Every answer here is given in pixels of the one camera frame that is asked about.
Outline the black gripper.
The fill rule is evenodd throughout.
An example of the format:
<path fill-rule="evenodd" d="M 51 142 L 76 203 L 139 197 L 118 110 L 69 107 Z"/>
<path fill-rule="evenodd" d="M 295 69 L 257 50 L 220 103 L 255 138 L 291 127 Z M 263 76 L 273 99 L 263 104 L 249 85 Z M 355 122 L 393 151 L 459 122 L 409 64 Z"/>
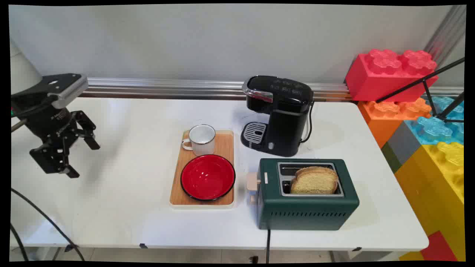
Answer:
<path fill-rule="evenodd" d="M 37 113 L 17 115 L 26 120 L 26 127 L 41 140 L 41 145 L 29 151 L 29 155 L 46 174 L 66 174 L 78 178 L 80 174 L 69 163 L 69 149 L 83 138 L 91 150 L 99 150 L 95 140 L 96 125 L 83 111 L 67 108 L 45 108 Z"/>

